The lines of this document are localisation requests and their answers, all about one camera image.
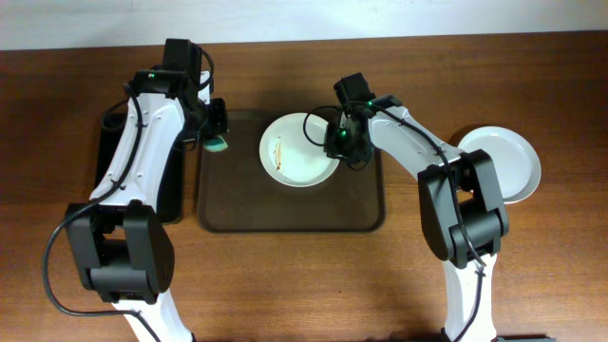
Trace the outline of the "green yellow scrub sponge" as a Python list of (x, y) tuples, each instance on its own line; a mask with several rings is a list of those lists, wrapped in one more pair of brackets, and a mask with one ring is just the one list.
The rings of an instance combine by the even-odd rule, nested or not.
[(228, 148), (228, 143), (221, 137), (206, 139), (203, 142), (204, 149), (209, 153), (218, 153)]

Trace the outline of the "white plate top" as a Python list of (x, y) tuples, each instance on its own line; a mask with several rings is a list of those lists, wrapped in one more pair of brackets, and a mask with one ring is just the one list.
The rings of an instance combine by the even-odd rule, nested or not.
[(310, 187), (326, 181), (339, 160), (326, 155), (322, 146), (312, 144), (325, 137), (328, 122), (314, 114), (292, 113), (274, 120), (263, 132), (258, 154), (266, 173), (291, 187)]

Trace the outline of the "white plate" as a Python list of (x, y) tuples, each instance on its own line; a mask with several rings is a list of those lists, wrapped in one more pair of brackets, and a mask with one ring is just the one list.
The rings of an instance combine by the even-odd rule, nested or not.
[(326, 155), (322, 146), (312, 144), (325, 137), (328, 122), (314, 114), (292, 113), (274, 120), (263, 132), (258, 154), (266, 173), (291, 187), (310, 187), (326, 181), (339, 160)]
[(476, 128), (462, 137), (458, 147), (465, 152), (483, 149), (491, 157), (505, 204), (526, 200), (540, 185), (542, 165), (536, 150), (512, 130)]

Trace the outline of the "white plate bottom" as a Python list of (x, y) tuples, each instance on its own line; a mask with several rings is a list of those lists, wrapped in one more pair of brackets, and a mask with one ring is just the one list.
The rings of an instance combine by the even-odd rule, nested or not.
[(540, 185), (542, 165), (536, 150), (512, 130), (476, 128), (462, 137), (458, 147), (465, 152), (483, 149), (491, 157), (505, 204), (526, 200)]

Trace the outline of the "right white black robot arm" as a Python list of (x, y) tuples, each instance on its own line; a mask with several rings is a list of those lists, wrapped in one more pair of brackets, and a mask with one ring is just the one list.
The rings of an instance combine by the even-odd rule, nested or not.
[(358, 163), (380, 149), (417, 181), (423, 235), (446, 277), (443, 339), (497, 340), (492, 276), (509, 221), (493, 160), (443, 142), (393, 96), (339, 102), (340, 118), (326, 129), (327, 155)]

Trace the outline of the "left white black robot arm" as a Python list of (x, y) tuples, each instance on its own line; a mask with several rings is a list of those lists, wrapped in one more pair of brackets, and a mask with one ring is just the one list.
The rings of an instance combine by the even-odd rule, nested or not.
[(158, 214), (162, 180), (182, 141), (221, 151), (227, 130), (210, 70), (141, 70), (112, 160), (88, 203), (69, 205), (66, 232), (83, 287), (112, 305), (141, 341), (192, 341), (170, 292), (175, 250)]

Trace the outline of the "brown clear plastic tray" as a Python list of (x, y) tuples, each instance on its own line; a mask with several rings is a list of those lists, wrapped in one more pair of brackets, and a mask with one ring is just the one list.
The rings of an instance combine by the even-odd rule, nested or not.
[(214, 233), (358, 232), (379, 228), (386, 217), (381, 153), (351, 170), (338, 164), (318, 185), (296, 188), (263, 168), (259, 143), (277, 112), (232, 111), (228, 148), (201, 151), (198, 217)]

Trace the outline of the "black plastic tray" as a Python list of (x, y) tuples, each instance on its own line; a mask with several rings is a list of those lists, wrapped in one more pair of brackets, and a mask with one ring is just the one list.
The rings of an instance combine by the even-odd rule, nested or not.
[[(118, 114), (110, 120), (113, 126), (102, 130), (92, 199), (119, 181), (135, 142), (136, 121), (134, 113)], [(184, 153), (175, 144), (183, 124), (183, 117), (169, 109), (143, 116), (136, 157), (121, 188), (103, 201), (104, 206), (138, 200), (153, 207), (162, 222), (181, 220)]]

